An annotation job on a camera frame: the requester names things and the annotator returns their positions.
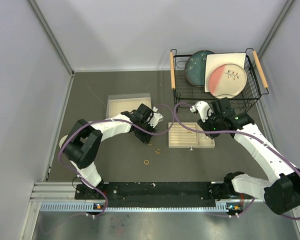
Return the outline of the aluminium frame rail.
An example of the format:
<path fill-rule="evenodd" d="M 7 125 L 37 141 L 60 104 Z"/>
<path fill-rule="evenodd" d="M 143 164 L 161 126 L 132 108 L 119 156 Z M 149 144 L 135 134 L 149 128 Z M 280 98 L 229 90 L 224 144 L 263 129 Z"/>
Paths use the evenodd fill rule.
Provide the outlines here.
<path fill-rule="evenodd" d="M 76 184 L 71 182 L 36 182 L 30 195 L 31 202 L 71 202 L 75 199 Z"/>

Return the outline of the beige velvet jewelry tray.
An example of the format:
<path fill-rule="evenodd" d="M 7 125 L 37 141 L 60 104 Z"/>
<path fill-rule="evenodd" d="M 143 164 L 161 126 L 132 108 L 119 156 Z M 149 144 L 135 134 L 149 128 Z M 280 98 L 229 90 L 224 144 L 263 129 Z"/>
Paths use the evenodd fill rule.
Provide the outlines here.
<path fill-rule="evenodd" d="M 168 131 L 169 148 L 213 149 L 215 140 L 203 133 L 190 131 L 175 122 Z"/>

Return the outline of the yellow mug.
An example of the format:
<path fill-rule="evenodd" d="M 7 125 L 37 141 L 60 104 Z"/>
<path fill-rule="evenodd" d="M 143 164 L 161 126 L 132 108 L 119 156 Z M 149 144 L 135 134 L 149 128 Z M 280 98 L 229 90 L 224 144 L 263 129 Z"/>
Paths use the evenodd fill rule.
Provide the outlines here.
<path fill-rule="evenodd" d="M 59 141 L 59 148 L 61 149 L 64 142 L 67 140 L 68 135 L 63 136 Z"/>

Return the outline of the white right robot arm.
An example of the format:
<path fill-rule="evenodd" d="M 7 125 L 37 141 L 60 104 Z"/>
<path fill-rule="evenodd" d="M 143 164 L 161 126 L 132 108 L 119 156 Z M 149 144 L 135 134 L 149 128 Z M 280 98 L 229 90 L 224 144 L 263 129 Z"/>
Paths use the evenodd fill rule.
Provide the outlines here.
<path fill-rule="evenodd" d="M 214 139 L 222 133 L 241 144 L 258 163 L 267 179 L 237 171 L 224 177 L 223 192 L 229 198 L 246 194 L 260 199 L 277 215 L 300 206 L 300 169 L 286 160 L 264 137 L 246 113 L 236 113 L 228 98 L 212 103 L 198 101 L 190 109 L 199 114 L 197 124 Z"/>

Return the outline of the dark green round plate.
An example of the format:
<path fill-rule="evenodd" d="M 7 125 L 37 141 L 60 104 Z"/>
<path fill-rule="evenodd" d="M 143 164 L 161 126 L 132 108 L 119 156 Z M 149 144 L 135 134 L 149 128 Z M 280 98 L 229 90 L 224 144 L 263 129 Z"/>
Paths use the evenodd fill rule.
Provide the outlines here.
<path fill-rule="evenodd" d="M 210 50 L 200 50 L 192 54 L 184 67 L 186 80 L 195 87 L 205 86 L 207 56 L 214 54 Z"/>

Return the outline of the clear lidded beige box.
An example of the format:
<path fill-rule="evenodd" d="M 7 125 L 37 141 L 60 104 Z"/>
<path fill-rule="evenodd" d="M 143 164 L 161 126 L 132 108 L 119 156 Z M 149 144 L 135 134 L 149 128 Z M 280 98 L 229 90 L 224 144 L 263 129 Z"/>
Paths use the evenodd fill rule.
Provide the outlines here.
<path fill-rule="evenodd" d="M 136 110 L 141 104 L 152 108 L 150 93 L 108 95 L 106 118 L 113 118 L 121 112 Z"/>

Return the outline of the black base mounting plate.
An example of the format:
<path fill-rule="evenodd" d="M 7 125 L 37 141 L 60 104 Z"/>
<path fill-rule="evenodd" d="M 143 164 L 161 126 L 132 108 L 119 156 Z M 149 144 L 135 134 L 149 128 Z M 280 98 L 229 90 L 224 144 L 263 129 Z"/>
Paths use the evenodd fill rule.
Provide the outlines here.
<path fill-rule="evenodd" d="M 109 182 L 100 183 L 100 194 L 85 184 L 78 184 L 76 200 L 108 199 L 110 208 L 194 208 L 214 207 L 216 201 L 238 200 L 242 205 L 245 197 L 234 193 L 224 183 L 198 182 Z"/>

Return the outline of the pink and cream round plate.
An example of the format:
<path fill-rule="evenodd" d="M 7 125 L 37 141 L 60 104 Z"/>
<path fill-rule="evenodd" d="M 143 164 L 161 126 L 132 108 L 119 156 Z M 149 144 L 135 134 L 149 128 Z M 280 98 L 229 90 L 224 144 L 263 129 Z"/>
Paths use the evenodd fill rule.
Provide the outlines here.
<path fill-rule="evenodd" d="M 234 63 L 217 67 L 208 78 L 208 90 L 217 99 L 236 97 L 243 91 L 246 84 L 246 71 Z"/>

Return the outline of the white square plate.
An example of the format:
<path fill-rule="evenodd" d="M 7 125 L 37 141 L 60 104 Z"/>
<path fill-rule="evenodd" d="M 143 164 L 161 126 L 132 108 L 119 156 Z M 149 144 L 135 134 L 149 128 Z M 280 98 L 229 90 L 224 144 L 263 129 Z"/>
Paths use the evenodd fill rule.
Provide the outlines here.
<path fill-rule="evenodd" d="M 206 66 L 205 66 L 205 83 L 204 83 L 204 91 L 206 93 L 209 92 L 209 77 L 212 72 L 218 68 L 219 66 L 225 64 L 236 64 L 240 67 L 244 68 L 246 61 L 246 53 L 245 52 L 237 52 L 237 53 L 213 53 L 209 54 L 206 57 Z"/>

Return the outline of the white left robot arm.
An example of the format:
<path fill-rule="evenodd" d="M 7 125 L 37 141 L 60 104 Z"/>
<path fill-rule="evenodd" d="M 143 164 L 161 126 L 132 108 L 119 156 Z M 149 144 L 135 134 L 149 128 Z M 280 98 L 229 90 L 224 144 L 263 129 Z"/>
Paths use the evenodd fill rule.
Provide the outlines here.
<path fill-rule="evenodd" d="M 116 135 L 133 132 L 137 139 L 147 144 L 163 118 L 157 107 L 149 108 L 142 103 L 136 110 L 123 111 L 103 122 L 87 125 L 87 121 L 80 119 L 75 123 L 69 135 L 60 141 L 60 147 L 64 148 L 63 153 L 86 185 L 88 195 L 96 199 L 104 191 L 102 177 L 94 163 L 101 142 Z"/>

